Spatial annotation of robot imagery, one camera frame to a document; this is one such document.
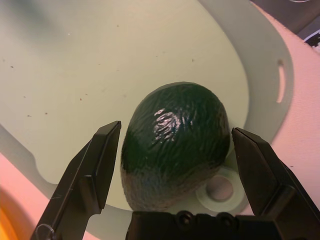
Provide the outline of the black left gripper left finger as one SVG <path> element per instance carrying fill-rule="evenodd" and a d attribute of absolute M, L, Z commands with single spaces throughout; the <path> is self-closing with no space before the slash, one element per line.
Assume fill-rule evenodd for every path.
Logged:
<path fill-rule="evenodd" d="M 91 216 L 101 214 L 109 193 L 121 122 L 100 127 L 70 161 L 32 240 L 81 240 Z"/>

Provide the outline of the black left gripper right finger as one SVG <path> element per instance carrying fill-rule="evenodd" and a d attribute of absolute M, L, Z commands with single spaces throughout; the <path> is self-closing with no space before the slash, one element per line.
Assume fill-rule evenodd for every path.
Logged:
<path fill-rule="evenodd" d="M 233 128 L 238 174 L 256 217 L 283 240 L 318 240 L 320 211 L 295 174 L 260 136 Z"/>

